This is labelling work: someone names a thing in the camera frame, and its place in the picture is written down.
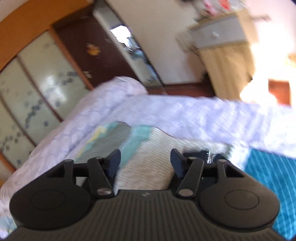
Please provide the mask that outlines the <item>sliding glass wardrobe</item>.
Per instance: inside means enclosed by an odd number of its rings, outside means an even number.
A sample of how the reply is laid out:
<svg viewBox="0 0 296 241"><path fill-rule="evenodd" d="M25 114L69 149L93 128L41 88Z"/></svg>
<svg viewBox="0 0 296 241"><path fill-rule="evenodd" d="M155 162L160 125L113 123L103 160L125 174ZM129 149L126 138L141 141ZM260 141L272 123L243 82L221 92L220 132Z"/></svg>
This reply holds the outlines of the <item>sliding glass wardrobe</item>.
<svg viewBox="0 0 296 241"><path fill-rule="evenodd" d="M1 21L1 181L92 88L53 25L87 1L27 1Z"/></svg>

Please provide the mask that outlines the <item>patterned bed cover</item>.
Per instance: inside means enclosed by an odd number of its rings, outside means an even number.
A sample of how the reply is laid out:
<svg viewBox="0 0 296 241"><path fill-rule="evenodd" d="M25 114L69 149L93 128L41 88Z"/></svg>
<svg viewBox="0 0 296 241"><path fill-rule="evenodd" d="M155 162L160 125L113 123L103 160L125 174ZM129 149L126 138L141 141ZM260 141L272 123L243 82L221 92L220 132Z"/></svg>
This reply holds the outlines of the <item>patterned bed cover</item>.
<svg viewBox="0 0 296 241"><path fill-rule="evenodd" d="M181 152L209 151L214 157L221 154L272 190L280 200L273 228L288 240L295 236L295 159L240 145L174 138L153 126L119 122L98 126L68 157L75 163L85 163L119 149L121 162L114 190L165 189L173 176L170 152L174 148Z"/></svg>

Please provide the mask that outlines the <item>dark brown door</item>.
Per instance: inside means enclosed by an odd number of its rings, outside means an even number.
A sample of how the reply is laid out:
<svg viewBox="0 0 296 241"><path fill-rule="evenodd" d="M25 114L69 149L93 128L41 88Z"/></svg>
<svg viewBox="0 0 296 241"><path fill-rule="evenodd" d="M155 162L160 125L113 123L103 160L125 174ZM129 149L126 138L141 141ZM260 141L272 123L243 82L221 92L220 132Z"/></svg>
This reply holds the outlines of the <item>dark brown door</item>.
<svg viewBox="0 0 296 241"><path fill-rule="evenodd" d="M115 42L94 16L72 22L63 19L55 23L54 29L94 87L118 76L138 80Z"/></svg>

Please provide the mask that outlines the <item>lilac rolled duvet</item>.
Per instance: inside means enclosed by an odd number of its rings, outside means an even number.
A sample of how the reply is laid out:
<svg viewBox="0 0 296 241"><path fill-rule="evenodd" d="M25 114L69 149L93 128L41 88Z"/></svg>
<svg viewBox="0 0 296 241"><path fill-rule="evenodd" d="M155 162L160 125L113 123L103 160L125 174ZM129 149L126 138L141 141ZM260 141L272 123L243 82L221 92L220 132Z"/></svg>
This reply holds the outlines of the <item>lilac rolled duvet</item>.
<svg viewBox="0 0 296 241"><path fill-rule="evenodd" d="M33 150L1 188L1 238L16 229L12 196L60 162L98 126L153 126L174 138L203 140L295 159L295 110L218 98L149 95L138 81L116 77L89 92Z"/></svg>

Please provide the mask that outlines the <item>black pants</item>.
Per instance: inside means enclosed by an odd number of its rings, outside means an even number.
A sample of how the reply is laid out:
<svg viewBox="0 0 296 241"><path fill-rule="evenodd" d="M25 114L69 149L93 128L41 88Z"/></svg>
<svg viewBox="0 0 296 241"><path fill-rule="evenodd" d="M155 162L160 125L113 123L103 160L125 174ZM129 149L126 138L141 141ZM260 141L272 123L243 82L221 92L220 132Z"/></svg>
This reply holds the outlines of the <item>black pants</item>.
<svg viewBox="0 0 296 241"><path fill-rule="evenodd" d="M200 158L207 164L216 164L219 160L226 160L222 154L214 154L210 150L187 151L183 153L183 156L191 160Z"/></svg>

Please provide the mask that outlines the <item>wooden cabinet with drawer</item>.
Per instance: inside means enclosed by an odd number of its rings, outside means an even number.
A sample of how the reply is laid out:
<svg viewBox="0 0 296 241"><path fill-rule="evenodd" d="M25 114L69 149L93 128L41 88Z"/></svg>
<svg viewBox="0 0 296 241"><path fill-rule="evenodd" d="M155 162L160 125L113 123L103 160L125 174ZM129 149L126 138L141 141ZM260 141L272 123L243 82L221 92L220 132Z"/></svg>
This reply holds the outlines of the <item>wooden cabinet with drawer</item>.
<svg viewBox="0 0 296 241"><path fill-rule="evenodd" d="M176 35L185 52L193 52L211 80L218 98L240 100L255 73L251 46L257 31L247 9L204 18Z"/></svg>

